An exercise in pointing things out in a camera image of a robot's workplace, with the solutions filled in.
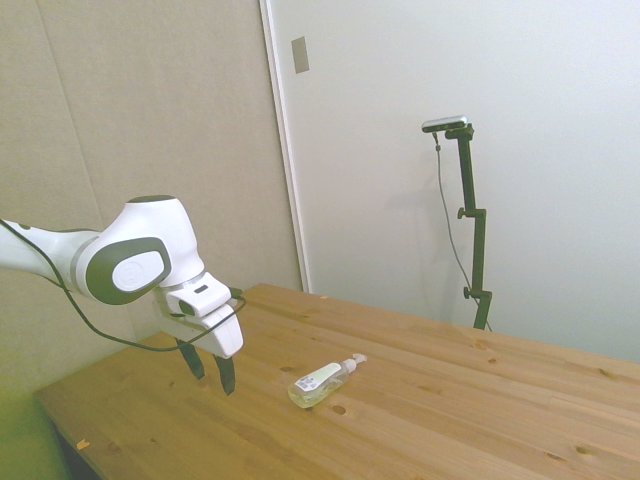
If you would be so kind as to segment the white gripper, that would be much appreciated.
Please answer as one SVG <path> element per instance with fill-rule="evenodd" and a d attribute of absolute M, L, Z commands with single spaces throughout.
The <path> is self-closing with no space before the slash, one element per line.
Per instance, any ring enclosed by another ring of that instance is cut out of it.
<path fill-rule="evenodd" d="M 189 370 L 197 380 L 205 376 L 205 368 L 196 348 L 213 355 L 224 393 L 230 396 L 236 388 L 232 356 L 243 346 L 244 339 L 228 289 L 197 287 L 179 290 L 153 290 L 161 329 L 176 337 L 176 345 Z"/>

